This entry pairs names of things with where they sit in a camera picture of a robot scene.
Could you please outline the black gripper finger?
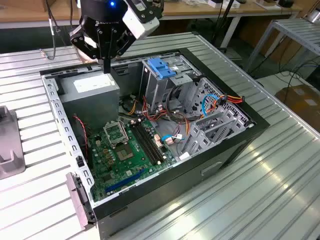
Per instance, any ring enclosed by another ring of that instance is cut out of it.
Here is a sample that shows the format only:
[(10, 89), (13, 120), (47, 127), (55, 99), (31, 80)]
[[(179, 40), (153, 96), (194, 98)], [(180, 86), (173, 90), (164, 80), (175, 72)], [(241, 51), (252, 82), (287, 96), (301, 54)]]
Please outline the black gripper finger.
[[(98, 60), (101, 65), (103, 73), (108, 73), (108, 53), (106, 47), (108, 42), (106, 42), (100, 33), (101, 30), (97, 28), (94, 24), (79, 25), (73, 31), (69, 33), (69, 39), (71, 43), (83, 52), (90, 59)], [(96, 46), (92, 46), (85, 41), (85, 35), (96, 43)]]
[(111, 72), (111, 60), (117, 56), (122, 56), (126, 50), (134, 43), (134, 35), (125, 28), (124, 31), (113, 27), (109, 47), (107, 51), (107, 73)]

